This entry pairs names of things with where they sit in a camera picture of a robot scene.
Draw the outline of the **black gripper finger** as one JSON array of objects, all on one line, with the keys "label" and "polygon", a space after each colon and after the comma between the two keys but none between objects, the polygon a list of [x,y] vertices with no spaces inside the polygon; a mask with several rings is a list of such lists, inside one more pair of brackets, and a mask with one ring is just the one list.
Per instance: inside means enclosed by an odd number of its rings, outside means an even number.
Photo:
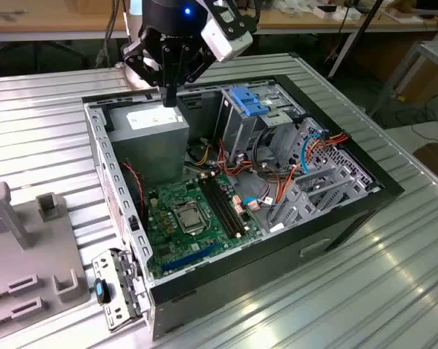
[{"label": "black gripper finger", "polygon": [[135,88],[141,89],[145,85],[159,90],[163,106],[170,106],[168,88],[164,86],[164,69],[157,63],[145,48],[142,39],[125,44],[122,49],[122,58],[125,66],[125,75]]},{"label": "black gripper finger", "polygon": [[216,58],[210,50],[183,50],[170,83],[170,107],[177,105],[177,91],[186,82],[195,82],[214,62]]}]

